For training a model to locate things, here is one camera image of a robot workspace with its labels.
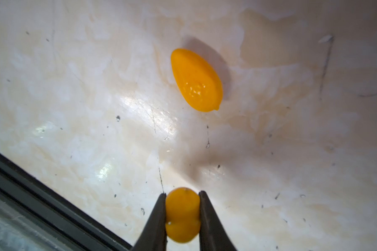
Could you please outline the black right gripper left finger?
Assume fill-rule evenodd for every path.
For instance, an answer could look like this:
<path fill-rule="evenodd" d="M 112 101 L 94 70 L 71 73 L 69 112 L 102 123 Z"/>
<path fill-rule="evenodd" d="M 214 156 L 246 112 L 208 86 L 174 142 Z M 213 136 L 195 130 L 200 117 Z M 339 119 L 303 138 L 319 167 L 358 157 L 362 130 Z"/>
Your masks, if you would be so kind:
<path fill-rule="evenodd" d="M 165 193 L 162 193 L 158 197 L 140 237 L 131 248 L 132 251 L 166 251 L 167 233 L 165 230 L 165 199 Z"/>

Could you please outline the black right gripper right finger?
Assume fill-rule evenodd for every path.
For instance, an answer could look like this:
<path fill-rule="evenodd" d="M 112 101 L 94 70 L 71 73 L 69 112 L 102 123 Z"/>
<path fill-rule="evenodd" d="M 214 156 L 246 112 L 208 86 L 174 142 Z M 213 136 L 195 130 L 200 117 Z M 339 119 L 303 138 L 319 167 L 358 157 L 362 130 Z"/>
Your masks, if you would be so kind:
<path fill-rule="evenodd" d="M 201 251 L 236 251 L 205 191 L 200 197 L 200 250 Z"/>

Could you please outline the yellow kumquat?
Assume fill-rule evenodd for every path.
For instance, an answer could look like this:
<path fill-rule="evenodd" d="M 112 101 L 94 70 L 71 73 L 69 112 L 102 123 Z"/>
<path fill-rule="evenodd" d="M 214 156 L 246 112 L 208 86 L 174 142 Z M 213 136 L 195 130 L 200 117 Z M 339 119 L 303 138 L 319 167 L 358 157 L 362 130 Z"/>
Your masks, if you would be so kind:
<path fill-rule="evenodd" d="M 200 231 L 200 197 L 185 187 L 171 191 L 165 199 L 167 236 L 177 243 L 188 243 Z"/>
<path fill-rule="evenodd" d="M 179 48 L 171 53 L 171 66 L 183 98 L 193 109 L 204 113 L 219 110 L 223 84 L 206 60 L 191 50 Z"/>

